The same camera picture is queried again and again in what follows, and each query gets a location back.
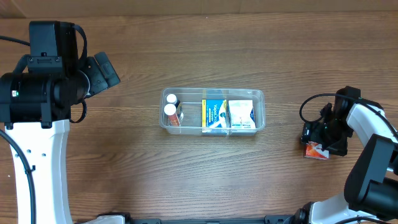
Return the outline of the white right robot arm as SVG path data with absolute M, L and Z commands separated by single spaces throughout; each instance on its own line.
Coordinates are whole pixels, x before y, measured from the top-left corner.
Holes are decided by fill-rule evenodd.
M 397 219 L 397 130 L 383 107 L 346 86 L 332 95 L 314 121 L 304 121 L 301 142 L 337 156 L 348 152 L 348 138 L 357 134 L 364 146 L 345 182 L 344 191 L 298 209 L 290 223 L 387 223 Z

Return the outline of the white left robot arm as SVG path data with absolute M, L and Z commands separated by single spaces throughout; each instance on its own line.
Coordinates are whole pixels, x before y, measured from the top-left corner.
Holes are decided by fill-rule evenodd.
M 66 150 L 69 118 L 16 123 L 5 133 L 13 143 L 19 223 L 72 223 L 68 202 Z

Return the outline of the white blue medicine box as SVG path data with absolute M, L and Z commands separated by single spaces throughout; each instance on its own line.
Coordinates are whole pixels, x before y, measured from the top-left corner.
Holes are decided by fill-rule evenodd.
M 255 129 L 254 107 L 252 100 L 228 101 L 230 124 L 235 129 Z

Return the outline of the blue yellow VapoDrops box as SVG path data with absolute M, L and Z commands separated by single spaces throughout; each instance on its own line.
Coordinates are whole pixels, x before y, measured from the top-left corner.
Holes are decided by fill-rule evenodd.
M 201 126 L 203 128 L 226 128 L 226 110 L 226 100 L 202 100 Z

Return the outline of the dark bottle white cap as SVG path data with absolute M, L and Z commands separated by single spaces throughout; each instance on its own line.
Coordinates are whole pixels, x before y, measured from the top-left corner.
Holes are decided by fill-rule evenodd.
M 180 104 L 180 100 L 177 98 L 175 94 L 172 93 L 166 96 L 166 101 L 168 104 L 173 104 L 176 108 L 178 108 Z

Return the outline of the red medicine box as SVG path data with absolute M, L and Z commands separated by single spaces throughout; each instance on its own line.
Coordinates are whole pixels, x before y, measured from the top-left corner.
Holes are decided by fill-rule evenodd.
M 328 160 L 330 158 L 329 151 L 323 151 L 321 144 L 312 141 L 306 143 L 303 156 L 319 160 Z

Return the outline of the orange tube white cap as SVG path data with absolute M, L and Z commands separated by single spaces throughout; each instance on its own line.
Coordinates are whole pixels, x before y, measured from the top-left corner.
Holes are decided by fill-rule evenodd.
M 180 126 L 180 120 L 177 115 L 177 108 L 175 105 L 169 103 L 164 106 L 164 113 L 167 115 L 172 126 Z

